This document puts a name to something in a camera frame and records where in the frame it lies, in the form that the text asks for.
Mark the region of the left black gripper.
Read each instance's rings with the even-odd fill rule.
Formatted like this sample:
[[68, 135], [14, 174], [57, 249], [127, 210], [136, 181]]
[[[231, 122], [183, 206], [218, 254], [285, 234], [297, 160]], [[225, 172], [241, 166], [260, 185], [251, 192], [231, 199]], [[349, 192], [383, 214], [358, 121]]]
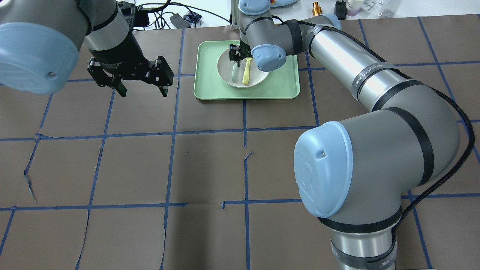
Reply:
[[86, 36], [84, 41], [93, 55], [87, 71], [99, 87], [115, 89], [125, 98], [127, 89], [121, 82], [121, 77], [144, 77], [144, 82], [158, 87], [162, 96], [167, 97], [174, 78], [167, 60], [163, 56], [146, 60], [128, 26], [108, 26], [96, 30]]

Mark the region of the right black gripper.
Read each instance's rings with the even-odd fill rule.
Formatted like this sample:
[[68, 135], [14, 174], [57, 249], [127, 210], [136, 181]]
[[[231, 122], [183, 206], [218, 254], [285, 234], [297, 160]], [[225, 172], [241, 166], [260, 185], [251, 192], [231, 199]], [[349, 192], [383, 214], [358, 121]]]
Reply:
[[249, 44], [240, 42], [239, 45], [229, 45], [229, 60], [232, 62], [240, 62], [245, 58], [252, 58], [251, 48]]

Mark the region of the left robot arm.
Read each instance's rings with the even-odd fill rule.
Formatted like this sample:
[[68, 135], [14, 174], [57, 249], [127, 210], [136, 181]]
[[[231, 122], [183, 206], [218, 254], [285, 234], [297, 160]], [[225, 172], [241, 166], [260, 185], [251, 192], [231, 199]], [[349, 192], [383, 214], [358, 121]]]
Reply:
[[2, 0], [0, 80], [35, 94], [61, 90], [85, 45], [87, 71], [121, 97], [123, 80], [155, 85], [166, 97], [174, 73], [163, 56], [147, 60], [133, 35], [138, 8], [117, 0]]

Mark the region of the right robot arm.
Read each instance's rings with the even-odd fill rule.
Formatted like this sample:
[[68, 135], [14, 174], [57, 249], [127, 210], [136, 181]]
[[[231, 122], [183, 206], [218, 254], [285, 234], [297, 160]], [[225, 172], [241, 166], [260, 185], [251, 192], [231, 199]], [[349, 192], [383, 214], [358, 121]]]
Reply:
[[303, 133], [294, 149], [299, 195], [332, 230], [343, 270], [394, 270], [401, 193], [445, 174], [459, 145], [446, 100], [408, 78], [347, 33], [334, 14], [273, 22], [269, 0], [239, 0], [240, 47], [261, 71], [301, 52], [317, 59], [367, 109]]

